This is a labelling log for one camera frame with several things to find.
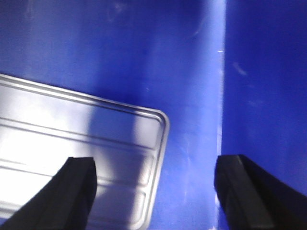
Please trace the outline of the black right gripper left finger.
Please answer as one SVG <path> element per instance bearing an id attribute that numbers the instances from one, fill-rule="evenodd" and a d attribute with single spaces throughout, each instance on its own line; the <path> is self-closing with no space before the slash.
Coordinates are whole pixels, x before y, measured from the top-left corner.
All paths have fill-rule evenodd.
<path id="1" fill-rule="evenodd" d="M 84 230 L 97 191 L 92 157 L 69 157 L 52 179 L 2 225 L 2 230 Z"/>

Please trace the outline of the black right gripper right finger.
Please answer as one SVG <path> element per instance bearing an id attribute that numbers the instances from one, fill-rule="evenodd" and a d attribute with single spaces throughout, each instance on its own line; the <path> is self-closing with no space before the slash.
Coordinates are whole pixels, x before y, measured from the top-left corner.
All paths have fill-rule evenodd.
<path id="1" fill-rule="evenodd" d="M 307 197 L 244 155 L 220 155 L 214 173 L 231 230 L 305 230 Z"/>

